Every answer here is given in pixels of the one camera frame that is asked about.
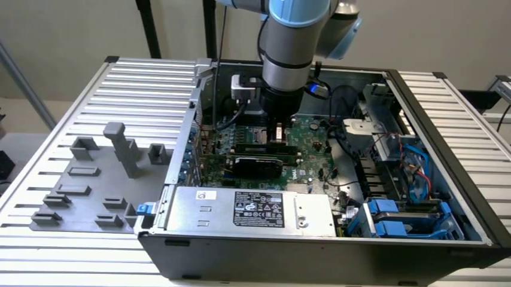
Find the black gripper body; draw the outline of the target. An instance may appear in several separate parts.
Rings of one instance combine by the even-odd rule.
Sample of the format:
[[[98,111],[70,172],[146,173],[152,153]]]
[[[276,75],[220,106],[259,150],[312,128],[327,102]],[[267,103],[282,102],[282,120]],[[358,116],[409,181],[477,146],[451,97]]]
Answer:
[[[294,91],[282,91],[271,87],[262,89],[259,104],[267,116],[276,120],[286,120],[298,111],[302,105],[304,88]]]

